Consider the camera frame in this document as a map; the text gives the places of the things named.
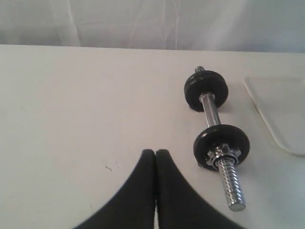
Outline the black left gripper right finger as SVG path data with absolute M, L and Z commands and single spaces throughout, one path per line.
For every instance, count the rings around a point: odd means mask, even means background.
M 157 213 L 160 229 L 239 229 L 208 204 L 183 177 L 170 152 L 156 152 Z

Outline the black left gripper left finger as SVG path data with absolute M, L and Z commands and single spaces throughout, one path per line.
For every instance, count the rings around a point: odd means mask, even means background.
M 153 229 L 156 185 L 155 153 L 142 151 L 118 192 L 77 229 Z

